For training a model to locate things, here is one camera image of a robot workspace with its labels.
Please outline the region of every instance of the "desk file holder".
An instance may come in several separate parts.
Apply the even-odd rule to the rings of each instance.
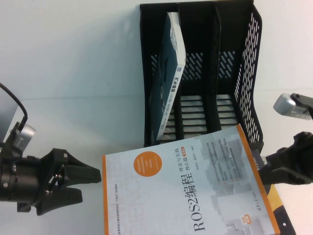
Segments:
[[[179,13],[187,59],[164,133],[173,138],[160,143],[212,133],[240,123],[251,150],[261,152],[263,133],[254,109],[253,89],[262,20],[252,0],[140,6],[145,146],[152,144],[149,97],[167,12]],[[280,206],[274,213],[281,234],[295,234],[284,207]]]

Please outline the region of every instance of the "metal arm part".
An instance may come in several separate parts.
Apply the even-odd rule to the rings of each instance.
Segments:
[[[313,99],[299,94],[291,98],[304,108],[313,119]],[[313,183],[313,135],[301,132],[294,136],[294,143],[266,157],[267,164],[259,170],[264,185],[286,183],[302,185]]]

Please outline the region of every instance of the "white background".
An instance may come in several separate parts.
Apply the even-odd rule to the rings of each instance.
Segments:
[[[106,107],[99,106],[97,102],[85,105],[90,106],[90,112],[107,108],[116,116],[127,114],[119,113],[118,106],[110,106],[115,104],[110,103],[111,96],[124,96],[125,100],[129,100],[128,96],[135,95],[143,102],[138,5],[150,2],[164,1],[1,1],[0,82],[10,88],[16,96],[34,105],[34,108],[28,110],[29,115],[34,118],[33,123],[29,124],[42,131],[41,137],[44,138],[45,126],[54,126],[56,121],[41,121],[42,114],[40,109],[36,109],[35,99],[108,97],[107,103],[104,102]],[[254,100],[264,133],[265,147],[262,154],[268,155],[282,146],[292,144],[292,137],[296,133],[304,130],[313,132],[312,123],[280,116],[272,109],[279,94],[286,89],[287,93],[298,92],[313,96],[313,1],[255,0],[255,5],[263,20],[263,31]],[[67,113],[61,103],[63,102],[54,106],[55,112],[47,113],[51,116],[59,115],[60,120],[62,115],[67,115],[67,120],[71,120],[71,112]],[[140,131],[130,129],[127,135],[121,137],[123,128],[120,127],[119,132],[115,134],[111,125],[116,119],[103,113],[100,117],[106,122],[100,124],[104,127],[99,133],[96,125],[85,125],[87,118],[94,118],[96,115],[84,116],[81,120],[72,120],[72,126],[68,129],[67,126],[56,129],[60,131],[55,130],[55,135],[46,138],[47,145],[44,147],[43,139],[39,142],[34,139],[29,153],[39,156],[51,147],[56,147],[56,144],[75,151],[69,138],[63,137],[64,141],[57,138],[62,132],[64,135],[72,133],[76,130],[73,126],[82,124],[85,131],[92,136],[93,133],[98,133],[99,137],[99,142],[93,144],[94,136],[89,140],[77,133],[76,136],[85,143],[83,146],[86,154],[92,152],[98,155],[102,152],[112,153],[142,146],[143,104],[126,104],[130,112],[139,114],[141,122],[137,122],[138,118],[135,117],[120,121],[126,121],[127,125],[131,126],[139,125]],[[80,108],[79,102],[73,103],[72,110],[75,110],[75,113],[79,113]],[[0,92],[0,121],[3,129],[0,128],[0,131],[7,130],[15,109],[16,104],[10,101],[5,93]],[[101,148],[103,138],[107,142]],[[298,234],[312,233],[310,218],[313,217],[313,198],[309,195],[312,194],[313,187],[279,185],[278,190]],[[28,223],[15,226],[28,221],[25,219],[27,215],[17,215],[15,206],[10,207],[10,204],[1,203],[0,206],[3,212],[1,214],[12,221],[12,224],[7,223],[8,233],[5,234],[10,234],[13,230],[18,232],[19,228],[25,231]],[[42,217],[32,226],[38,226],[39,221],[44,226],[50,220]]]

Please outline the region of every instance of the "screw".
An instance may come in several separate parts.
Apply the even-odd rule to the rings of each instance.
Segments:
[[[61,174],[56,174],[55,177],[56,177],[58,180],[61,180],[61,179],[62,179],[62,175],[61,175]]]
[[[15,164],[12,165],[12,171],[16,172],[16,165]]]

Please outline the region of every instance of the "white table surface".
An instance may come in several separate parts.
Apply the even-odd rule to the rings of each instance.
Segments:
[[[143,147],[144,99],[138,96],[23,101],[27,124],[37,129],[26,155],[43,157],[52,148],[66,149],[102,171],[101,156]],[[17,110],[12,125],[20,121]],[[42,216],[17,213],[16,203],[0,203],[1,235],[103,235],[103,192],[98,184],[75,185],[83,203]]]
[[[257,91],[254,103],[264,134],[262,156],[293,143],[301,131],[313,132],[313,122],[284,117],[273,110],[281,93],[313,96],[313,90]],[[37,129],[26,155],[42,157],[52,148],[63,148],[78,160],[101,169],[101,156],[143,146],[143,96],[41,99],[23,102],[29,115],[28,124]],[[11,127],[22,118],[17,110]],[[102,184],[77,185],[84,202],[37,216],[17,213],[16,203],[0,203],[0,234],[6,235],[102,235]],[[312,234],[313,185],[280,184],[277,190],[300,235]]]

